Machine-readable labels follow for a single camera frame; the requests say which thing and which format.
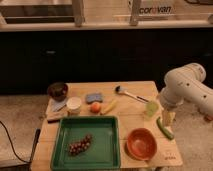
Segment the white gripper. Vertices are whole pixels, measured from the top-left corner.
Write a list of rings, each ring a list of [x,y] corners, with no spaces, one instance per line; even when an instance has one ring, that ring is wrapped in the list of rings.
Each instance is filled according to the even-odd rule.
[[[176,113],[172,110],[176,107],[176,95],[168,88],[163,88],[159,94],[159,101],[161,106],[165,109],[162,112],[162,122],[164,126],[170,126],[175,118]]]

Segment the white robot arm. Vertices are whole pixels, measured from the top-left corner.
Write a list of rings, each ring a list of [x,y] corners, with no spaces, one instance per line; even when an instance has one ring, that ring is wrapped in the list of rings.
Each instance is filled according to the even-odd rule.
[[[161,106],[171,111],[187,100],[201,110],[206,121],[213,121],[213,88],[203,83],[205,78],[205,68],[198,63],[168,71],[164,76],[165,87],[159,93]]]

